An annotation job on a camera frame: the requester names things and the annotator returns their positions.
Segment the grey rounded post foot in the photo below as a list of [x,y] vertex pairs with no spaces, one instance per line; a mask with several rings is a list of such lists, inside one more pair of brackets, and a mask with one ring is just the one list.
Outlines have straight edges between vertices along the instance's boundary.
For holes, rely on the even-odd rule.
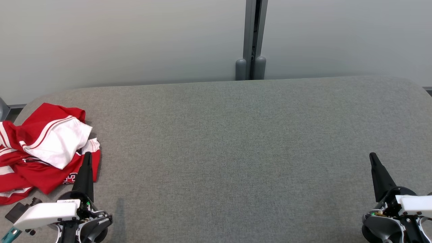
[[247,60],[238,59],[235,63],[235,80],[247,80]]
[[254,80],[264,80],[265,79],[265,70],[266,70],[266,58],[265,57],[257,57],[254,61],[253,66],[253,79]]

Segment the red white striped shorts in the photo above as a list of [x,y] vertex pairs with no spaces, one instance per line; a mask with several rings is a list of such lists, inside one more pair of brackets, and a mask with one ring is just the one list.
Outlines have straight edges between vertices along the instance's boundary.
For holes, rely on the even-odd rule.
[[74,154],[72,161],[59,169],[37,157],[0,145],[0,206],[24,199],[34,188],[47,195],[60,185],[73,184],[86,152],[91,152],[93,182],[96,182],[101,158],[99,146],[97,138],[88,140]]

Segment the grey partition post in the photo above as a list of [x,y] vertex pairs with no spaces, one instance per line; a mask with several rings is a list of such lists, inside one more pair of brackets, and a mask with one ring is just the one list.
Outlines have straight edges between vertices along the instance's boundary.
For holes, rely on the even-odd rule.
[[243,59],[247,60],[247,80],[253,80],[254,61],[261,55],[268,0],[246,0]]

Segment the grey partition support leg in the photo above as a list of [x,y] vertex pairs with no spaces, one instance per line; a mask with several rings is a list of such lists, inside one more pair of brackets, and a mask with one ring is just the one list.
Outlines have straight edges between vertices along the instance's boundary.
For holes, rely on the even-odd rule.
[[0,97],[0,122],[6,120],[9,115],[10,107],[5,103],[5,101]]

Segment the red white jersey shirt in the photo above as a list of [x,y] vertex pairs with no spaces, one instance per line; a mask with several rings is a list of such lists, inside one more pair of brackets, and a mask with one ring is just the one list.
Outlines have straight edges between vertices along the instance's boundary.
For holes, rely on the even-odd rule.
[[91,131],[85,110],[43,103],[20,126],[0,122],[0,145],[8,152],[20,151],[64,169]]

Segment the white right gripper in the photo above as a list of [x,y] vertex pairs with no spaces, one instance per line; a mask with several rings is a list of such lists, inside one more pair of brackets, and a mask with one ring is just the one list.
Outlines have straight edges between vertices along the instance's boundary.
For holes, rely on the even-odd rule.
[[432,218],[432,194],[418,196],[406,187],[397,187],[376,153],[369,154],[376,209],[387,217]]

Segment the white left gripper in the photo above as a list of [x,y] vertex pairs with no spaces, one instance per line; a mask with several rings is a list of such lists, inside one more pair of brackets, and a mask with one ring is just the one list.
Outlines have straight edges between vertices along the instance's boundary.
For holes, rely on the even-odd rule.
[[98,210],[93,201],[92,154],[86,152],[72,192],[64,193],[56,202],[31,206],[17,219],[14,227],[24,231],[63,221],[84,220]]

